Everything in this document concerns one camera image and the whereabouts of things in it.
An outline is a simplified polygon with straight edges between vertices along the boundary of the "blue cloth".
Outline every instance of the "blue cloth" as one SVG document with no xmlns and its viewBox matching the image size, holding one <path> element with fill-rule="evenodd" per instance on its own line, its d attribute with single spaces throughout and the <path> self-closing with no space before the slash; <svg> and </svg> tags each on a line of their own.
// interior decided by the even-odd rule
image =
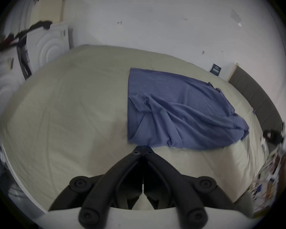
<svg viewBox="0 0 286 229">
<path fill-rule="evenodd" d="M 183 75 L 132 68 L 127 138 L 137 145 L 210 150 L 248 135 L 219 88 Z"/>
</svg>

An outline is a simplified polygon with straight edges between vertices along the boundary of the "white wall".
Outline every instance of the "white wall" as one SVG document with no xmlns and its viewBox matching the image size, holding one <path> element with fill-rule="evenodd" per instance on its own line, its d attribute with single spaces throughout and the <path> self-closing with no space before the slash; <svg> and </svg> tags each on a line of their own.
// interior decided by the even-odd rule
<svg viewBox="0 0 286 229">
<path fill-rule="evenodd" d="M 286 29 L 266 0 L 66 0 L 64 20 L 74 46 L 160 52 L 207 71 L 215 63 L 223 79 L 238 63 L 286 121 Z"/>
</svg>

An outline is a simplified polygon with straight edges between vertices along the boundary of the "white equipment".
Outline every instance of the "white equipment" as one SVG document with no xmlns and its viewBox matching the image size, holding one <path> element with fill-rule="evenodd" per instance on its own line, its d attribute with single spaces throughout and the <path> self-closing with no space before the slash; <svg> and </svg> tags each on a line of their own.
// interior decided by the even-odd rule
<svg viewBox="0 0 286 229">
<path fill-rule="evenodd" d="M 16 47 L 0 53 L 0 115 L 9 99 L 25 82 Z"/>
<path fill-rule="evenodd" d="M 30 31 L 27 34 L 26 50 L 32 74 L 69 49 L 67 24 L 52 24 L 49 30 L 41 27 Z"/>
</svg>

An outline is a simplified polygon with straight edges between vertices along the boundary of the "black sign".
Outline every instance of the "black sign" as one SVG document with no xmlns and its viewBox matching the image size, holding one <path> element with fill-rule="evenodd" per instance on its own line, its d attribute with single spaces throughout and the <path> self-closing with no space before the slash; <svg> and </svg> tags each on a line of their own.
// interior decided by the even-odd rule
<svg viewBox="0 0 286 229">
<path fill-rule="evenodd" d="M 210 72 L 214 75 L 219 75 L 221 68 L 219 66 L 217 66 L 216 64 L 213 64 L 212 69 L 210 70 Z"/>
</svg>

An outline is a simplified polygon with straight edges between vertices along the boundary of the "mattress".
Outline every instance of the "mattress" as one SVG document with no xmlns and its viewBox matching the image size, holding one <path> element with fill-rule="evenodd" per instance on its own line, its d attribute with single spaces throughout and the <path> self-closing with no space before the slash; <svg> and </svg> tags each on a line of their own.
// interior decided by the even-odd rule
<svg viewBox="0 0 286 229">
<path fill-rule="evenodd" d="M 153 149 L 181 174 L 214 178 L 236 201 L 268 156 L 260 144 L 259 121 L 244 96 L 181 59 L 111 46 L 83 45 L 67 52 L 30 77 L 10 99 L 0 118 L 0 134 L 20 187 L 47 210 L 73 177 L 104 174 L 136 147 L 127 142 L 131 67 L 211 82 L 246 120 L 249 135 L 225 148 Z"/>
</svg>

